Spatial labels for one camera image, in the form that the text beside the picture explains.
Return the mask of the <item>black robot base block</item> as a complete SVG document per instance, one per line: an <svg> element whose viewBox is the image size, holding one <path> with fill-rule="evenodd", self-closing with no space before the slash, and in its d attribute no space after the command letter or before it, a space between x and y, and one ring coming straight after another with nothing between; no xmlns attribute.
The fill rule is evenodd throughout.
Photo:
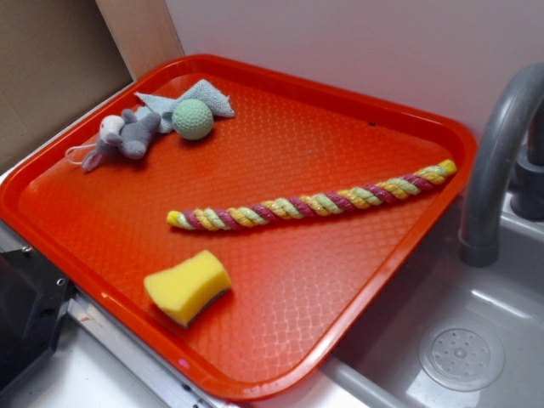
<svg viewBox="0 0 544 408"><path fill-rule="evenodd" d="M56 351L71 280L31 246L1 254L1 395Z"/></svg>

